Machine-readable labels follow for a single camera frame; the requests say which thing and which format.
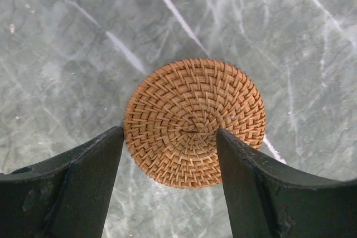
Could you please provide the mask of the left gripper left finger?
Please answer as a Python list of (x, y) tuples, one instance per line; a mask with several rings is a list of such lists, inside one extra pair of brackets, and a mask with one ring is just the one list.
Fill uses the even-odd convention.
[(123, 129), (112, 127), (1, 174), (1, 237), (101, 237), (123, 143)]

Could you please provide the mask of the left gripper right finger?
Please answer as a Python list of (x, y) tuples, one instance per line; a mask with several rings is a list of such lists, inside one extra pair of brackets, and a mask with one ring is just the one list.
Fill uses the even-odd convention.
[(356, 236), (356, 180), (297, 170), (225, 129), (216, 143), (234, 237)]

